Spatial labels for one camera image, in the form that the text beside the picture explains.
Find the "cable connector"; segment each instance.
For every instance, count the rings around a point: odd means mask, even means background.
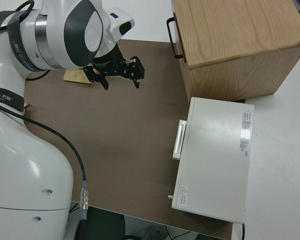
[[[87,181],[82,181],[82,189],[80,192],[80,208],[81,208],[81,219],[87,219],[87,211],[89,206],[89,192],[88,192],[88,185]]]

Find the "drawer handle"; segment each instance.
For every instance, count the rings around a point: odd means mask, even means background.
[[[172,158],[175,160],[180,160],[181,158],[181,151],[182,151],[182,146],[184,144],[186,126],[187,126],[187,121],[184,120],[179,121],[178,132],[176,135],[173,155],[172,155]]]
[[[166,21],[166,26],[168,28],[168,33],[169,33],[169,38],[170,38],[170,43],[171,43],[171,48],[172,48],[172,53],[173,53],[173,56],[176,58],[176,59],[183,59],[184,58],[184,55],[183,54],[176,54],[176,51],[175,51],[175,47],[174,47],[174,43],[172,41],[172,36],[171,36],[171,31],[170,31],[170,27],[169,27],[169,23],[171,22],[175,22],[176,19],[174,17],[170,17],[167,21]]]

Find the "wooden drawer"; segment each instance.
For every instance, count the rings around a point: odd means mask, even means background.
[[[290,0],[172,0],[172,8],[189,101],[273,94],[300,59]]]

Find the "red warning label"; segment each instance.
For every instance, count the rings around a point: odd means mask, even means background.
[[[188,199],[188,192],[189,192],[189,187],[180,186],[179,199],[178,199],[178,202],[177,202],[179,205],[186,206],[187,199]]]
[[[188,192],[188,190],[184,186],[182,186],[181,187],[181,194],[185,194],[187,192]]]

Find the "white box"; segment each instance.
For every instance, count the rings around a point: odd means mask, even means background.
[[[244,223],[254,108],[191,98],[172,208]]]

